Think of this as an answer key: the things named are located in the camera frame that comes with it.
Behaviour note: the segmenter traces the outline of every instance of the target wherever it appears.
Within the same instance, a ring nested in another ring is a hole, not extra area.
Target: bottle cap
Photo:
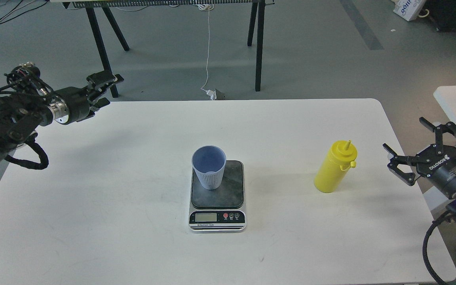
[[[328,152],[328,158],[340,166],[356,166],[358,152],[349,141],[335,141]]]

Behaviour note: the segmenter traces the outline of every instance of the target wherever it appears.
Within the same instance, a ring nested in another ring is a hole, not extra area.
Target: yellow squeeze bottle
[[[333,192],[348,170],[356,167],[357,154],[351,141],[335,141],[314,178],[314,186],[323,193]]]

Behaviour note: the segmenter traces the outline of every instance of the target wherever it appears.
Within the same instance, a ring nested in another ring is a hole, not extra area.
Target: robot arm
[[[423,258],[425,266],[431,276],[440,285],[447,285],[432,268],[427,255],[427,245],[432,231],[444,221],[456,221],[456,146],[445,146],[443,144],[443,134],[450,133],[456,138],[456,124],[448,122],[444,125],[434,126],[425,118],[420,118],[420,123],[435,133],[435,143],[429,145],[425,150],[416,154],[416,156],[399,156],[387,144],[383,147],[388,151],[389,164],[388,169],[393,172],[398,178],[403,180],[409,186],[413,185],[417,179],[416,174],[405,173],[400,170],[400,164],[407,164],[414,167],[419,177],[425,177],[434,186],[437,187],[443,195],[449,199],[454,199],[453,202],[446,206],[446,211],[434,222],[425,234],[423,243]]]
[[[83,88],[54,91],[40,79],[40,70],[32,63],[15,67],[5,76],[8,85],[0,88],[0,95],[7,95],[0,97],[0,162],[5,159],[31,169],[44,169],[49,163],[46,153],[34,141],[38,125],[47,126],[54,120],[67,125],[93,117],[110,103],[101,96],[123,81],[120,75],[105,70],[88,76]],[[8,155],[21,144],[29,145],[40,157],[40,163]]]

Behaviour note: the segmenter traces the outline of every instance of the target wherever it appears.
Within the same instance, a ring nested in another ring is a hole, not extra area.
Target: power adapter
[[[211,100],[225,100],[226,99],[226,96],[224,95],[224,93],[217,89],[214,89],[214,91],[212,91],[210,89],[205,90],[205,93],[207,94],[207,96],[210,96]]]

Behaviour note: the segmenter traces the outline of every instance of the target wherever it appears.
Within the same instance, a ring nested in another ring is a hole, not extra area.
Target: gray floor stripe
[[[348,14],[349,18],[355,24],[358,33],[362,36],[365,44],[370,50],[383,50],[383,46],[381,45],[378,38],[372,31],[369,24],[365,21],[360,11],[356,8],[355,4],[353,4],[352,0],[339,0],[340,4]]]

